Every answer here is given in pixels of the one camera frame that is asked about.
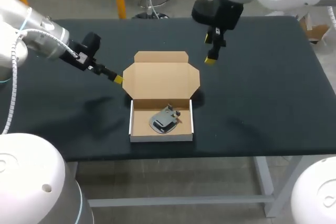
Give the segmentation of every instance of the cardboard box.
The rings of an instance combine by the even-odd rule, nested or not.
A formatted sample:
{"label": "cardboard box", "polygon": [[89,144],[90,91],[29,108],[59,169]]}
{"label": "cardboard box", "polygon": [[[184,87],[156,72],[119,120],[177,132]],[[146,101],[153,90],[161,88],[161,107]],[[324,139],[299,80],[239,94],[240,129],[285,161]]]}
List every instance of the cardboard box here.
{"label": "cardboard box", "polygon": [[[132,97],[131,142],[192,141],[193,108],[190,97],[200,86],[200,72],[188,63],[186,52],[145,52],[134,56],[134,63],[123,72],[122,87]],[[150,125],[150,118],[168,104],[179,110],[178,124],[166,134]]]}
{"label": "cardboard box", "polygon": [[309,41],[313,44],[319,42],[322,39],[322,37],[326,34],[326,32],[329,30],[328,25],[317,25],[317,26],[308,25],[306,17],[303,17],[300,20],[300,25],[303,31],[306,33]]}

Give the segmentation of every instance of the box flap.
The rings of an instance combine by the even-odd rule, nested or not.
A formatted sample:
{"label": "box flap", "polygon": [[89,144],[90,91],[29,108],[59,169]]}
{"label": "box flap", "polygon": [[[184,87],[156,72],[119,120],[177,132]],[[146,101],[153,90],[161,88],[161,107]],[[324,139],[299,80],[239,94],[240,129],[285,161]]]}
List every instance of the box flap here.
{"label": "box flap", "polygon": [[123,72],[122,87],[135,100],[189,99],[200,86],[186,52],[138,52],[134,61]]}
{"label": "box flap", "polygon": [[188,58],[182,51],[139,51],[134,62],[188,62]]}

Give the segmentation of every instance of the table leg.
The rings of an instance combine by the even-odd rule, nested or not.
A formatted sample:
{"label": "table leg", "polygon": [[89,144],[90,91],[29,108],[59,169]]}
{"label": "table leg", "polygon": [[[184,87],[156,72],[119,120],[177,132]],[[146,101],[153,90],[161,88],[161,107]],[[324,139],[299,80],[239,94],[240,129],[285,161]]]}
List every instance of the table leg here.
{"label": "table leg", "polygon": [[254,157],[261,193],[272,195],[274,188],[266,157]]}
{"label": "table leg", "polygon": [[319,156],[293,156],[284,176],[274,188],[274,201],[265,204],[266,217],[276,217],[290,199],[296,180]]}

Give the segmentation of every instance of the floor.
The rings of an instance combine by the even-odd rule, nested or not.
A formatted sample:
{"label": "floor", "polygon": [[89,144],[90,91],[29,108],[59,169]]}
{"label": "floor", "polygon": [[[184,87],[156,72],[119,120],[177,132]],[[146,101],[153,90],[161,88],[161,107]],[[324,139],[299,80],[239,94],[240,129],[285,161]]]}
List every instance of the floor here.
{"label": "floor", "polygon": [[[53,19],[118,18],[115,0],[28,1],[34,9]],[[172,18],[186,17],[190,16],[194,1],[170,0],[157,10]],[[125,0],[128,18],[143,11],[138,2]],[[325,9],[315,8],[314,11],[326,19]],[[245,6],[243,15],[269,12],[254,1]],[[318,47],[316,50],[336,89],[336,63],[333,55],[330,56],[332,51]],[[288,158],[268,158],[275,181],[284,172]],[[90,199],[259,193],[253,161],[249,157],[86,162],[80,163],[77,179]],[[95,208],[93,213],[96,224],[293,224],[289,204],[275,219],[266,219],[259,204]]]}

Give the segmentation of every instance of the black table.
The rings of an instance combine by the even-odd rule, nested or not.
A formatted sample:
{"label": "black table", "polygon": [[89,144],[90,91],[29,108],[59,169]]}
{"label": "black table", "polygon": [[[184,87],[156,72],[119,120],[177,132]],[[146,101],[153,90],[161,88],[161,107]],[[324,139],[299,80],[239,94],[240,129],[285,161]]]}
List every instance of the black table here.
{"label": "black table", "polygon": [[[190,18],[59,20],[81,41],[102,37],[96,58],[122,73],[139,50],[186,51],[200,70],[192,143],[130,143],[130,99],[104,76],[29,57],[18,71],[10,132],[50,141],[67,161],[336,153],[336,98],[298,22],[242,17],[216,65],[204,63],[207,27]],[[0,125],[11,85],[0,96]]]}

